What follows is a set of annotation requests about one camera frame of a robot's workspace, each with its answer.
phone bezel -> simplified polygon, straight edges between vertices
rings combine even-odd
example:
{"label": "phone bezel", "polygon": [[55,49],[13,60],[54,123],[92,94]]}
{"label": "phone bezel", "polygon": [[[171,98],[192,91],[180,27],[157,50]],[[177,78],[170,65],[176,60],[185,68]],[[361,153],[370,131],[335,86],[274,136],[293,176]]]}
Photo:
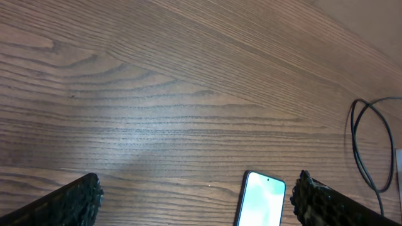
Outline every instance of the phone bezel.
{"label": "phone bezel", "polygon": [[280,218],[280,225],[281,225],[281,223],[282,223],[282,215],[283,215],[283,207],[284,207],[284,205],[285,205],[285,195],[286,195],[286,183],[285,183],[285,181],[283,181],[283,180],[281,180],[281,179],[277,179],[277,178],[275,178],[275,177],[273,177],[273,176],[265,175],[265,174],[263,174],[263,173],[260,173],[260,172],[254,171],[254,170],[247,170],[246,172],[244,172],[243,182],[242,182],[242,185],[241,185],[241,190],[240,190],[240,195],[239,195],[239,201],[238,201],[238,203],[237,203],[236,216],[235,216],[235,218],[234,218],[233,226],[238,226],[238,225],[239,225],[241,210],[242,210],[243,201],[244,201],[244,193],[245,193],[245,191],[246,191],[247,180],[248,180],[248,177],[249,177],[250,173],[257,173],[257,174],[259,174],[259,175],[266,176],[266,177],[268,177],[268,178],[272,178],[272,179],[281,181],[281,182],[283,182],[283,184],[285,185],[285,189],[283,190],[283,202],[282,202],[282,210],[281,210],[281,218]]}

black textured object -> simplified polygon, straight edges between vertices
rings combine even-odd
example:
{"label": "black textured object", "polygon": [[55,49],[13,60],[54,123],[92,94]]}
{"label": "black textured object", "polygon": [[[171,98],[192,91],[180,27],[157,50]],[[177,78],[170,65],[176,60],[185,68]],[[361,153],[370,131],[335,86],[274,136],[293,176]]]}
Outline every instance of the black textured object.
{"label": "black textured object", "polygon": [[1,226],[93,226],[103,191],[96,174],[68,185],[0,218]]}
{"label": "black textured object", "polygon": [[400,226],[301,171],[290,202],[303,226]]}

black rubber tread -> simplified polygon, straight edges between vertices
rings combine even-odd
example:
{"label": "black rubber tread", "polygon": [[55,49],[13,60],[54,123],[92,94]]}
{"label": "black rubber tread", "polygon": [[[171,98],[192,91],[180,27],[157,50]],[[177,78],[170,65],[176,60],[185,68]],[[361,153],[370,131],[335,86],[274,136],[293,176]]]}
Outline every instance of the black rubber tread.
{"label": "black rubber tread", "polygon": [[89,173],[60,189],[0,218],[4,226],[93,226],[103,191]]}

black cable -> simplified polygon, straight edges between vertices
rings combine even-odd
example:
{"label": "black cable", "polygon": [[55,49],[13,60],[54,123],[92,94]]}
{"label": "black cable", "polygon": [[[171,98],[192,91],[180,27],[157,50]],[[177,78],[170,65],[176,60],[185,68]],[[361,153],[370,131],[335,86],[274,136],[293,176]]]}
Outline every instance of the black cable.
{"label": "black cable", "polygon": [[[388,188],[392,182],[393,175],[394,175],[394,159],[395,159],[395,146],[394,146],[394,139],[392,137],[391,129],[389,128],[388,122],[387,122],[387,120],[385,120],[384,116],[373,106],[375,103],[378,103],[383,100],[402,100],[402,97],[385,97],[385,98],[381,98],[378,100],[374,100],[372,102],[367,102],[362,99],[357,99],[357,100],[353,101],[352,107],[351,107],[351,112],[350,112],[350,131],[352,133],[352,146],[353,146],[354,159],[356,161],[357,168],[359,169],[360,174],[362,175],[364,181],[366,181],[366,183],[369,185],[369,187],[371,189],[373,189],[374,192],[376,192],[376,195],[378,198],[378,203],[379,203],[379,208],[380,208],[382,216],[384,216],[384,209],[383,209],[383,203],[381,201],[381,197],[379,196],[379,194],[388,190]],[[363,104],[365,104],[365,106],[360,111],[359,115],[357,116],[356,121],[354,122],[354,111],[355,111],[355,108],[356,108],[356,105],[358,102],[362,102]],[[389,136],[389,141],[391,143],[391,166],[389,168],[388,180],[387,180],[386,184],[384,185],[384,188],[382,188],[380,190],[377,189],[369,172],[367,171],[366,167],[364,166],[364,163],[360,157],[359,149],[357,148],[357,141],[356,141],[357,126],[359,125],[359,122],[360,122],[364,112],[368,108],[372,109],[384,123],[384,126],[387,129],[387,133]]]}

wooden surface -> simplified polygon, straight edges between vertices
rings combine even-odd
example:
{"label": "wooden surface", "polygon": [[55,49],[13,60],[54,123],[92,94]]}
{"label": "wooden surface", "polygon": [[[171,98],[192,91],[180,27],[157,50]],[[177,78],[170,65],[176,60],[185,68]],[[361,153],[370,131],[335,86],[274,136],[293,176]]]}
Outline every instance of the wooden surface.
{"label": "wooden surface", "polygon": [[[232,225],[245,170],[286,181],[282,225],[301,170],[379,211],[347,113],[402,68],[308,1],[2,0],[0,69],[0,215],[95,172],[96,225]],[[379,108],[401,146],[402,103]],[[381,186],[384,128],[358,136]]]}

